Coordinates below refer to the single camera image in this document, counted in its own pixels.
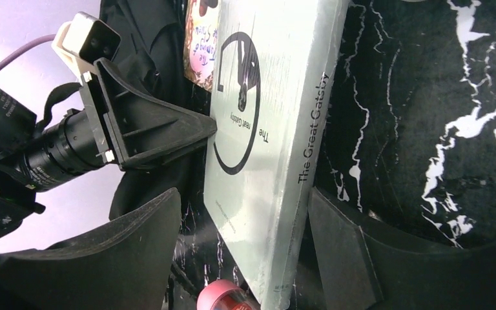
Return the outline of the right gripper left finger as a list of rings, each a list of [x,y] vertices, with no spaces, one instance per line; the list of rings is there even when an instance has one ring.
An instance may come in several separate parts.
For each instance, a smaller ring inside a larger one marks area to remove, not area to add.
[[[0,254],[0,309],[160,309],[180,222],[171,188],[48,249]]]

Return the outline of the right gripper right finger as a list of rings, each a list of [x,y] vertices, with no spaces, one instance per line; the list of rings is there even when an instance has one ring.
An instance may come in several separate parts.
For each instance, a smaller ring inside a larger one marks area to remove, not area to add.
[[[496,309],[496,243],[431,242],[317,188],[308,211],[329,309]]]

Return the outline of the white Great Gatsby book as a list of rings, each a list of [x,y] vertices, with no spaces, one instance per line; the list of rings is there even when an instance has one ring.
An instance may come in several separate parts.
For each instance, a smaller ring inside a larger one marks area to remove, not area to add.
[[[348,1],[224,1],[203,202],[262,309],[287,309]]]

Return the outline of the black student backpack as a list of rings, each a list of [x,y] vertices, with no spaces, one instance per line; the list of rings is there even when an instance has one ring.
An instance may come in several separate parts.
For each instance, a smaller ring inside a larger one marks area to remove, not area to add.
[[[75,92],[84,107],[41,126],[41,161],[24,160],[39,191],[115,164],[124,173],[110,208],[116,219],[187,188],[192,152],[216,125],[185,95],[183,38],[172,1],[102,1],[99,17],[78,12],[59,27],[52,49],[78,81],[53,90],[45,116]]]

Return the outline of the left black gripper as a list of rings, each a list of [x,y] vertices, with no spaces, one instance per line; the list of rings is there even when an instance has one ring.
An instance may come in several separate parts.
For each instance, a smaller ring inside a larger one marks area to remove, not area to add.
[[[130,85],[105,58],[81,76],[79,90],[95,157],[122,171],[148,169],[204,146],[217,131],[209,116],[167,103]]]

